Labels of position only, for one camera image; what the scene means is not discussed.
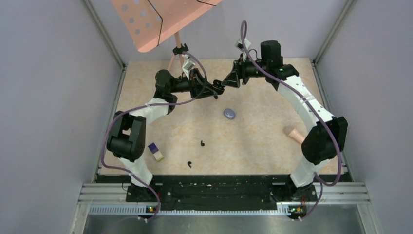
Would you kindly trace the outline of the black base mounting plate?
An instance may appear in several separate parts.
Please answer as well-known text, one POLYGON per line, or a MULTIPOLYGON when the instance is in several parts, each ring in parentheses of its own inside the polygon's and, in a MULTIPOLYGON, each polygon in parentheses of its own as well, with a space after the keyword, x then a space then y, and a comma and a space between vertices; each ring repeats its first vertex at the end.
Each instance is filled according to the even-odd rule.
POLYGON ((162 211, 259 211, 317 200, 314 185, 299 191, 288 175, 155 175, 150 187, 129 186, 126 201, 160 202, 162 211))

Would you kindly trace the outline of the aluminium frame rail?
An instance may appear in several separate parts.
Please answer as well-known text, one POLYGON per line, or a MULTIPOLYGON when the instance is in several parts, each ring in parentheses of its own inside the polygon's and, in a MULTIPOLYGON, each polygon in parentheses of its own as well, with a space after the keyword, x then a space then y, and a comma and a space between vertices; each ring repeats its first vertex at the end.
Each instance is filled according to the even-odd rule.
POLYGON ((128 184, 97 183, 82 187, 79 206, 97 215, 293 215, 314 205, 365 205, 371 199, 362 183, 334 187, 313 185, 297 199, 282 198, 281 185, 157 185, 158 197, 134 192, 128 184))

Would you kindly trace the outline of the purple earbud charging case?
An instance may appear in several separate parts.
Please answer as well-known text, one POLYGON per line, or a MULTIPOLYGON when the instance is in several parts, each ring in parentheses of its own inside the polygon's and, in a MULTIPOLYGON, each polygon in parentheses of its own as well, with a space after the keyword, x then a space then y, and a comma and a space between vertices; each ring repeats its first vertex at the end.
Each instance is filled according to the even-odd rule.
POLYGON ((233 120, 236 117, 235 111, 229 108, 224 109, 223 115, 225 118, 230 119, 230 120, 233 120))

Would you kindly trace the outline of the black earbud charging case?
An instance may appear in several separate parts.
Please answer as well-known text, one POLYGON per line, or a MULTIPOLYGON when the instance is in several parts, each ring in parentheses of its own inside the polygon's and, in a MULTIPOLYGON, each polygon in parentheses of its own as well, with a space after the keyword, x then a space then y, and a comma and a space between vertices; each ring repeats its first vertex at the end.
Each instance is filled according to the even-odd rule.
POLYGON ((225 91, 225 87, 222 85, 222 82, 220 80, 214 80, 212 86, 217 95, 221 95, 225 91))

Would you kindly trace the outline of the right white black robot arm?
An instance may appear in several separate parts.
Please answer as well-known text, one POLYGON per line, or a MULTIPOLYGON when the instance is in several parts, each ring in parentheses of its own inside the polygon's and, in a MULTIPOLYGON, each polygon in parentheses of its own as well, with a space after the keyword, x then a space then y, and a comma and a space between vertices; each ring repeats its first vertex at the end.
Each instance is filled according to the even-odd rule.
POLYGON ((338 172, 334 186, 341 175, 342 158, 348 122, 326 110, 307 89, 299 72, 291 64, 284 64, 281 45, 276 40, 260 44, 261 57, 253 59, 249 53, 250 42, 239 39, 235 46, 241 51, 240 58, 233 62, 233 68, 223 80, 223 86, 240 87, 250 78, 264 77, 295 109, 302 119, 308 134, 301 143, 303 158, 290 174, 291 184, 286 186, 286 196, 298 201, 305 195, 305 186, 316 178, 318 172, 331 159, 338 159, 338 172))

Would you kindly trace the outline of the pink music stand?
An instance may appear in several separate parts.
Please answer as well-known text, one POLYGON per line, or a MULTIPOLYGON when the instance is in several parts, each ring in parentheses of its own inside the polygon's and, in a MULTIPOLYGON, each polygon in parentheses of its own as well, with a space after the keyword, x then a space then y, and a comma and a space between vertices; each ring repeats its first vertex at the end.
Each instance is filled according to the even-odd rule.
POLYGON ((220 0, 112 0, 134 48, 147 53, 174 37, 220 0))

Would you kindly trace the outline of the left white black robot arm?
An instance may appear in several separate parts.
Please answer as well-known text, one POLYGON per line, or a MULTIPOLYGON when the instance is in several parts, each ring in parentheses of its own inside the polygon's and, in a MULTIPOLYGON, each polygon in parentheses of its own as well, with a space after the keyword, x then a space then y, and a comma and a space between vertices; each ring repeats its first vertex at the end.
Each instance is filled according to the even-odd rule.
POLYGON ((106 149, 125 166, 131 182, 139 186, 137 194, 144 201, 156 196, 156 188, 150 185, 153 174, 142 155, 146 147, 146 128, 160 117, 170 114, 178 105, 175 93, 188 92, 191 99, 217 98, 224 92, 221 81, 208 82, 199 69, 190 70, 189 77, 175 78, 168 70, 155 75, 155 93, 146 105, 132 111, 118 111, 108 133, 106 149))

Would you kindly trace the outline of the purple white small box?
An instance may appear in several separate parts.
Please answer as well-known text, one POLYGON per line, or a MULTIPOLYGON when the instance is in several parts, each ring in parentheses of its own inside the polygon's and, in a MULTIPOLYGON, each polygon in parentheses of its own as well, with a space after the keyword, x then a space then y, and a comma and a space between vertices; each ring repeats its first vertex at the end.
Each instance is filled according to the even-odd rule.
POLYGON ((159 149, 158 149, 158 147, 155 143, 149 144, 148 149, 157 161, 162 161, 164 159, 164 156, 159 151, 159 149))

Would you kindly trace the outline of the wooden toy microphone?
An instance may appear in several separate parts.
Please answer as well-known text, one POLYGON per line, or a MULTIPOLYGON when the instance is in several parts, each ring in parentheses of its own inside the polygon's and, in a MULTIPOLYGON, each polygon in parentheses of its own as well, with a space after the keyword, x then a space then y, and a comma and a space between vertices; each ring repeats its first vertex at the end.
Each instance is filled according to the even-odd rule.
POLYGON ((284 127, 283 132, 291 139, 295 140, 298 144, 302 144, 305 140, 304 135, 302 135, 296 128, 292 126, 284 127))

